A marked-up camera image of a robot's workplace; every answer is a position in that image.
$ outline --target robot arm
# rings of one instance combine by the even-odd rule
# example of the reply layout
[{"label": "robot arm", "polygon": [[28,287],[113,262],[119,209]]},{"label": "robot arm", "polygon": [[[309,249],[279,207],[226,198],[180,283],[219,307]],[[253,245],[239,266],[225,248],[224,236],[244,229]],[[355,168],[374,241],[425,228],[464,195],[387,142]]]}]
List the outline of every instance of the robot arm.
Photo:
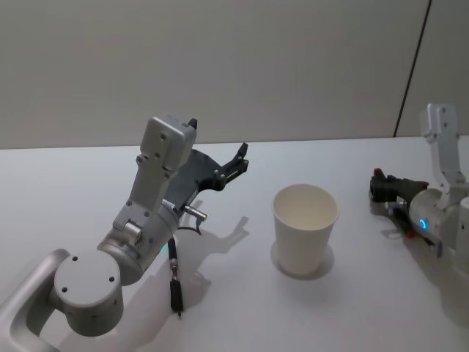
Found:
[{"label": "robot arm", "polygon": [[456,109],[452,105],[429,104],[421,113],[420,125],[432,150],[433,175],[443,189],[437,203],[443,210],[468,195],[468,184],[459,167]]},{"label": "robot arm", "polygon": [[0,306],[2,352],[56,352],[38,336],[53,309],[84,336],[99,336],[118,324],[122,286],[138,281],[172,238],[184,212],[206,215],[191,202],[205,190],[221,191],[247,171],[243,144],[232,161],[218,165],[192,150],[197,121],[152,118],[137,157],[139,170],[124,207],[97,250],[51,253]]},{"label": "robot arm", "polygon": [[469,184],[459,167],[457,117],[453,106],[429,104],[421,115],[421,130],[432,151],[435,178],[442,191],[428,183],[385,177],[380,169],[370,181],[374,202],[384,202],[407,233],[418,233],[433,246],[437,257],[443,247],[454,253],[455,264],[469,272],[469,234],[465,210]]}]

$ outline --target circular cap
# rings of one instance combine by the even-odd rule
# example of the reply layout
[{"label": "circular cap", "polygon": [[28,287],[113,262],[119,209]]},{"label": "circular cap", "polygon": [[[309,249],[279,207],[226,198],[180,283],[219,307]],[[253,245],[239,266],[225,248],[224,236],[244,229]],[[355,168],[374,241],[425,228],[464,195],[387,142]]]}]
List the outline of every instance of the circular cap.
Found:
[{"label": "circular cap", "polygon": [[71,255],[57,269],[54,285],[66,305],[95,307],[120,289],[119,266],[111,255],[98,250]]}]

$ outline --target table surface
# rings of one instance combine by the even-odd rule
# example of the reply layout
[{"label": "table surface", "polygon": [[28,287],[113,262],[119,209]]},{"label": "table surface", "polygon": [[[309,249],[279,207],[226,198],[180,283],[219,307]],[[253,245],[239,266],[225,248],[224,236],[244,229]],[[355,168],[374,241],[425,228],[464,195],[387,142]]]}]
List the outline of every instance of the table surface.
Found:
[{"label": "table surface", "polygon": [[[221,164],[238,144],[200,144]],[[469,137],[459,149],[469,150]],[[0,151],[0,289],[25,264],[57,248],[93,249],[130,192],[137,147]],[[61,351],[469,350],[469,279],[420,241],[402,239],[370,207],[373,168],[435,186],[422,138],[251,143],[248,173],[199,195],[203,236],[176,235],[186,311],[169,308],[163,252],[125,287],[119,325],[97,338],[71,331],[55,312],[41,336]],[[469,175],[469,154],[461,155]],[[305,280],[274,265],[271,202],[292,183],[327,189],[340,217],[319,273]]]}]

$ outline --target gray wall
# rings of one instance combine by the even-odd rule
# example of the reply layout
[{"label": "gray wall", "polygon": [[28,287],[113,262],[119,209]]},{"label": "gray wall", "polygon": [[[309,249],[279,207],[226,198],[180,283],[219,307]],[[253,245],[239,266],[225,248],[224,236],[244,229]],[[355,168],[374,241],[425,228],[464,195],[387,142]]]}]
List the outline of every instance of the gray wall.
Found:
[{"label": "gray wall", "polygon": [[420,134],[418,113],[429,102],[456,105],[459,131],[469,134],[469,1],[434,0],[398,136]]},{"label": "gray wall", "polygon": [[0,147],[391,136],[426,0],[3,0]]}]

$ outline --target paper cup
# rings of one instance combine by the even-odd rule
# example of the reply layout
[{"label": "paper cup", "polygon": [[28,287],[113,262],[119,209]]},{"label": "paper cup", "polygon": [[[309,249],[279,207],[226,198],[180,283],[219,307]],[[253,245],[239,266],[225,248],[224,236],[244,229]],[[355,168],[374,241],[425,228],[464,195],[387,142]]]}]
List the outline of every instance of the paper cup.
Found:
[{"label": "paper cup", "polygon": [[305,276],[320,265],[339,217],[336,200],[324,189],[297,184],[273,200],[278,264],[288,274]]}]

